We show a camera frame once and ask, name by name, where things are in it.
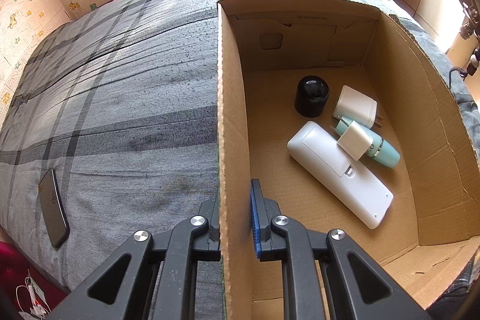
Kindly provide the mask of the brown cardboard box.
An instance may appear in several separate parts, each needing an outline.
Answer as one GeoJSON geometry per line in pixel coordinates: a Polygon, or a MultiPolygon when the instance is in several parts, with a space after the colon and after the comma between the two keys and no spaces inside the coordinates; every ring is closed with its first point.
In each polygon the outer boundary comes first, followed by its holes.
{"type": "Polygon", "coordinates": [[[423,307],[479,248],[479,122],[460,104],[434,54],[377,7],[345,0],[223,0],[219,4],[220,241],[228,319],[280,319],[281,272],[254,258],[249,183],[309,228],[341,227],[423,307]],[[304,124],[294,107],[303,76],[330,94],[319,124],[334,123],[343,86],[378,104],[380,132],[400,152],[390,169],[363,163],[394,194],[369,229],[287,153],[304,124]]]}

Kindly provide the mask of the white rectangular remote case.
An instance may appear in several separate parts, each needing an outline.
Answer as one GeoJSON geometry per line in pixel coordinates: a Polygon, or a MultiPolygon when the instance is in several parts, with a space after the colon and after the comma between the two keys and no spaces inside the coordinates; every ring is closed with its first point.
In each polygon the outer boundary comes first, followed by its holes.
{"type": "Polygon", "coordinates": [[[393,193],[350,157],[320,125],[308,121],[287,142],[289,155],[326,187],[368,228],[383,221],[393,193]]]}

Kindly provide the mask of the black smartphone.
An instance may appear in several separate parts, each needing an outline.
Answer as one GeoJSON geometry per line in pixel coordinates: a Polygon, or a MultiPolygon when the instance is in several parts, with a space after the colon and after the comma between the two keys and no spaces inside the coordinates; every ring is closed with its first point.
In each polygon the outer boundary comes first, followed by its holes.
{"type": "Polygon", "coordinates": [[[68,238],[70,228],[54,169],[49,169],[42,177],[38,184],[38,194],[49,241],[55,249],[58,249],[68,238]]]}

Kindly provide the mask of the mint green tube bottle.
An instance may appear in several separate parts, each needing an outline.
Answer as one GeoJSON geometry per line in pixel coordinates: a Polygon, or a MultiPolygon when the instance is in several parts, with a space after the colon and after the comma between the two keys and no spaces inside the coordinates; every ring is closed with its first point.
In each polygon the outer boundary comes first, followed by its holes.
{"type": "Polygon", "coordinates": [[[364,156],[368,156],[377,163],[389,168],[395,168],[400,161],[400,154],[397,150],[379,134],[371,131],[365,126],[363,127],[374,140],[364,156]]]}

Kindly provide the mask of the small white charger plug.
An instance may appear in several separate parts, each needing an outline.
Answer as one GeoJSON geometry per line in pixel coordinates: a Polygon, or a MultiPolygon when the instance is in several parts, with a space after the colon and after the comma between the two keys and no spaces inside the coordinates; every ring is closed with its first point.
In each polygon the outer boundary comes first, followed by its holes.
{"type": "Polygon", "coordinates": [[[341,118],[334,131],[339,136],[337,145],[355,161],[364,156],[374,142],[362,125],[348,118],[341,118]]]}

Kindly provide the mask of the grey plaid bed cover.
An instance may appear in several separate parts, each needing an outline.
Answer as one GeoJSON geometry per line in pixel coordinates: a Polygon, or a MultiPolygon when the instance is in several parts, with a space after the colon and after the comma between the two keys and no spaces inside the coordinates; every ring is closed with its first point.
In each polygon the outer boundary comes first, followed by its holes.
{"type": "MultiPolygon", "coordinates": [[[[220,212],[221,1],[115,0],[49,34],[28,61],[1,128],[1,226],[67,296],[135,232],[169,231],[213,198],[220,212]],[[49,169],[70,228],[58,249],[38,194],[49,169]]],[[[448,84],[448,58],[392,0],[345,1],[404,22],[448,84]]],[[[198,264],[193,319],[228,319],[220,258],[198,264]]]]}

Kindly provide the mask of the large white charger plug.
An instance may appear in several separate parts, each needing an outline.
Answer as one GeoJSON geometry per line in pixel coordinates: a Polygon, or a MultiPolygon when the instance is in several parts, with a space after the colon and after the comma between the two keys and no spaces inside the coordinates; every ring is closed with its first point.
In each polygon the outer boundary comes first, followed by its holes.
{"type": "Polygon", "coordinates": [[[383,117],[379,115],[377,108],[377,101],[354,88],[343,85],[333,117],[337,119],[345,117],[357,121],[368,129],[373,126],[381,127],[383,117]]]}

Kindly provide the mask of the black domed cylinder object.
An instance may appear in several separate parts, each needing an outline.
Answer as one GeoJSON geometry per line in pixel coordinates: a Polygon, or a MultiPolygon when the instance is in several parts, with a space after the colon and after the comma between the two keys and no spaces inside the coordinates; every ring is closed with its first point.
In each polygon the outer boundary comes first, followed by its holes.
{"type": "Polygon", "coordinates": [[[297,85],[295,110],[306,117],[316,118],[323,113],[329,99],[329,85],[320,76],[304,76],[297,85]]]}

